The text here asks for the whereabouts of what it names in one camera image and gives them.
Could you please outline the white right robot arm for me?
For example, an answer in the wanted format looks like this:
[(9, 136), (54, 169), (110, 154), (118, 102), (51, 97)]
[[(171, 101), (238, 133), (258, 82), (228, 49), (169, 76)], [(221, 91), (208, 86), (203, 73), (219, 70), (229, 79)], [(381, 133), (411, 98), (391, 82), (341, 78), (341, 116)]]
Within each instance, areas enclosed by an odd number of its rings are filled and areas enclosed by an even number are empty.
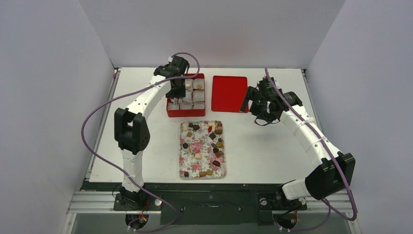
[(321, 200), (349, 188), (355, 158), (351, 153), (342, 153), (327, 139), (294, 92), (284, 93), (273, 78), (263, 78), (256, 87), (248, 87), (241, 105), (242, 111), (249, 102), (249, 112), (256, 119), (265, 121), (267, 125), (273, 122), (284, 124), (314, 166), (307, 177), (282, 185), (282, 190), (274, 196), (279, 207), (287, 208), (298, 198)]

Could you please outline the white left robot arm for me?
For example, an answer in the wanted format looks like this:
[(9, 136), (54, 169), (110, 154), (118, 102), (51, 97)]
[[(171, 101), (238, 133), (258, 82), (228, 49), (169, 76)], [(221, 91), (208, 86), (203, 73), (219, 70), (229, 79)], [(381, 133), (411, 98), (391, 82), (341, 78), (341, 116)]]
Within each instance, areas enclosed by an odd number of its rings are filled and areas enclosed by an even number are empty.
[(147, 203), (148, 195), (142, 190), (144, 180), (143, 151), (149, 144), (150, 131), (147, 119), (162, 98), (174, 102), (186, 95), (183, 76), (189, 69), (189, 62), (175, 54), (168, 63), (159, 66), (145, 91), (125, 108), (117, 108), (114, 113), (114, 139), (118, 143), (126, 172), (119, 192), (123, 200), (134, 210), (139, 210)]

